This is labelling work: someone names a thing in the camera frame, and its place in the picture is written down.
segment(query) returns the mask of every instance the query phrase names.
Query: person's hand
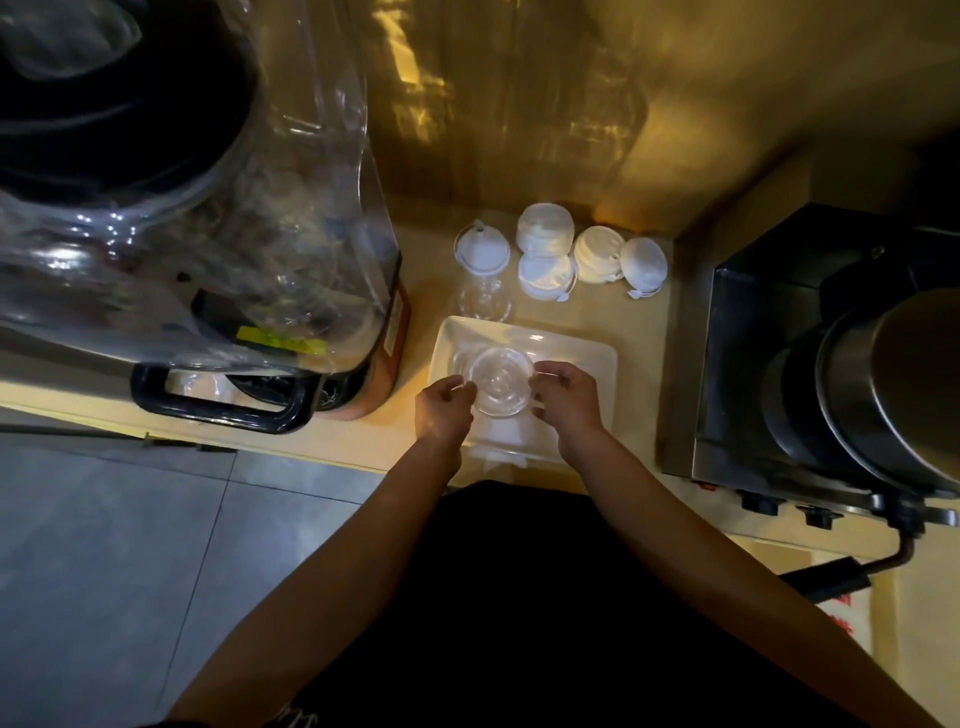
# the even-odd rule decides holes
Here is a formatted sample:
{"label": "person's hand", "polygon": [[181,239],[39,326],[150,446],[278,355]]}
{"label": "person's hand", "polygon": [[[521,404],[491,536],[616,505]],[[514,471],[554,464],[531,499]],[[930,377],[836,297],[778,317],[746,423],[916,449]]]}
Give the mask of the person's hand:
{"label": "person's hand", "polygon": [[470,432],[470,408],[477,397],[477,385],[464,383],[461,375],[435,381],[417,395],[414,423],[417,440],[442,454],[459,455]]}
{"label": "person's hand", "polygon": [[600,421],[596,380],[565,361],[538,361],[534,371],[530,390],[543,407],[532,405],[531,412],[557,430],[560,455],[573,465],[578,445],[592,433],[606,431]]}

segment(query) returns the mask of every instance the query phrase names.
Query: left hand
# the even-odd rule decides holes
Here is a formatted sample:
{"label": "left hand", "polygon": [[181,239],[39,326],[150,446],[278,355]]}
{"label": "left hand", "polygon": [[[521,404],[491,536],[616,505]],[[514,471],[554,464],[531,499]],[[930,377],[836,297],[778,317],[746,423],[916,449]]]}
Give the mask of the left hand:
{"label": "left hand", "polygon": [[417,439],[444,453],[459,452],[473,423],[470,408],[476,397],[477,385],[464,383],[461,375],[435,381],[417,395]]}

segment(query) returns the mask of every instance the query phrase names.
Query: orange blender base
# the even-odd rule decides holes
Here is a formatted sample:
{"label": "orange blender base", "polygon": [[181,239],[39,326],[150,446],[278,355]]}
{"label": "orange blender base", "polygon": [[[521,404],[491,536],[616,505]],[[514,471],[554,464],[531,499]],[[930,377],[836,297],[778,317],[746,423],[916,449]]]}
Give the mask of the orange blender base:
{"label": "orange blender base", "polygon": [[317,412],[314,417],[325,420],[358,420],[383,404],[394,391],[400,355],[410,326],[410,298],[403,281],[396,286],[394,303],[390,307],[387,325],[380,334],[371,357],[367,378],[356,397],[343,407],[329,412]]}

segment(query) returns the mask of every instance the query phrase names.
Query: plastic cup lid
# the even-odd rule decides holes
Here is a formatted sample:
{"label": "plastic cup lid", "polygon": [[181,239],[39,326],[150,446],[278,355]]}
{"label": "plastic cup lid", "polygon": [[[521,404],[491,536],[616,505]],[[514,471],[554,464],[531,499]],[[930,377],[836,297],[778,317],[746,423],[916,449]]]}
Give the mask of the plastic cup lid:
{"label": "plastic cup lid", "polygon": [[532,257],[524,254],[520,256],[517,274],[520,280],[534,288],[555,291],[570,284],[573,279],[573,262],[568,255]]}
{"label": "plastic cup lid", "polygon": [[553,203],[530,205],[517,222],[526,232],[537,236],[554,236],[558,233],[573,231],[573,217],[566,207]]}
{"label": "plastic cup lid", "polygon": [[666,280],[666,255],[653,238],[635,237],[620,251],[620,268],[634,287],[631,298],[645,298],[657,293]]}
{"label": "plastic cup lid", "polygon": [[619,232],[594,225],[580,233],[577,238],[577,247],[587,259],[597,261],[617,260],[620,248],[623,247],[623,237]]}
{"label": "plastic cup lid", "polygon": [[474,220],[453,243],[453,254],[475,276],[495,276],[510,262],[510,243],[496,228]]}

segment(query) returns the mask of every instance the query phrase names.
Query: forearm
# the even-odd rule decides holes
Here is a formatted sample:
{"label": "forearm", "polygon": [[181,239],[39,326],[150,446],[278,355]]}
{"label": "forearm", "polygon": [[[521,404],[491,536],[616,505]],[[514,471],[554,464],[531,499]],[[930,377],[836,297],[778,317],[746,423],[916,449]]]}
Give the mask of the forearm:
{"label": "forearm", "polygon": [[390,603],[455,452],[417,441],[355,514],[229,634],[170,718],[259,726]]}
{"label": "forearm", "polygon": [[686,507],[613,437],[573,456],[597,508],[672,592],[871,725],[936,725],[820,610]]}

